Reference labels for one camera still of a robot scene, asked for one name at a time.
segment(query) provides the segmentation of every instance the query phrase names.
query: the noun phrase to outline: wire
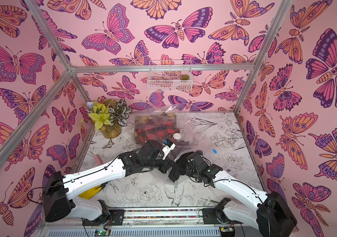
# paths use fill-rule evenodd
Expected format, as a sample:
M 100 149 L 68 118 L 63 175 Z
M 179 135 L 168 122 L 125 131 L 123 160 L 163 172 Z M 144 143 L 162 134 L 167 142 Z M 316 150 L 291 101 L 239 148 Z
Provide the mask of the wire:
M 83 220 L 83 218 L 82 218 L 82 225 L 83 225 L 83 227 L 84 227 L 84 231 L 85 231 L 85 233 L 86 233 L 87 237 L 90 237 L 90 236 L 88 235 L 88 232 L 87 232 L 87 230 L 85 229 L 85 226 L 84 226 L 84 220 Z
M 241 228 L 242 228 L 243 237 L 245 237 L 245 231 L 243 230 L 242 224 L 240 224 L 240 225 L 241 225 Z

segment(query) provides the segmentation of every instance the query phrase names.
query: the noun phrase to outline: wire basket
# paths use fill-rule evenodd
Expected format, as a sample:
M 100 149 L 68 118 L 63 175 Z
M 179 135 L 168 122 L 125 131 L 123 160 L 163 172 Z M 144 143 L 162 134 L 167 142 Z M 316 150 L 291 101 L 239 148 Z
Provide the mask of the wire basket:
M 171 61 L 187 61 L 187 64 L 169 65 L 168 68 L 160 69 L 160 65 L 152 65 L 149 63 L 149 75 L 147 77 L 147 87 L 149 92 L 154 92 L 157 90 L 162 91 L 192 91 L 192 70 L 191 70 L 191 60 L 171 60 Z M 188 80 L 181 80 L 182 75 L 187 75 Z

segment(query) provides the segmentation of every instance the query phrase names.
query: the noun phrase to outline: white cap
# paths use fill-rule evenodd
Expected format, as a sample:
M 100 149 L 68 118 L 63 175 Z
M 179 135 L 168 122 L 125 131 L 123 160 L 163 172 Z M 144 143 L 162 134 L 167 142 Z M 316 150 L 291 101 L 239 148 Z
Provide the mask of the white cap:
M 179 140 L 182 136 L 180 135 L 180 133 L 174 133 L 174 135 L 172 135 L 172 137 L 173 137 L 175 140 Z

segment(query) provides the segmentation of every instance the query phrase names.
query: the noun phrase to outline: red and black plaid cloth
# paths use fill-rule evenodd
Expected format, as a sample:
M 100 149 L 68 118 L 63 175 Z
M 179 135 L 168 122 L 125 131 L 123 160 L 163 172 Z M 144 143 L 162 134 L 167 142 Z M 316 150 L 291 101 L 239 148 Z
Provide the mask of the red and black plaid cloth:
M 167 134 L 180 132 L 180 129 L 176 127 L 174 113 L 136 116 L 134 127 L 134 139 L 139 145 L 144 145 L 148 140 L 161 142 Z

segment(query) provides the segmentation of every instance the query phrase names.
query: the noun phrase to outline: pink object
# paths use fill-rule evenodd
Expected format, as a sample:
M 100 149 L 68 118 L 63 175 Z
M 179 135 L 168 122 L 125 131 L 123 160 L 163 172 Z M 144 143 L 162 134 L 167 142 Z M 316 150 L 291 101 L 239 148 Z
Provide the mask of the pink object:
M 96 164 L 98 164 L 98 165 L 102 165 L 103 164 L 103 162 L 102 162 L 102 160 L 101 160 L 101 158 L 100 158 L 99 155 L 94 155 L 93 158 L 95 159 Z

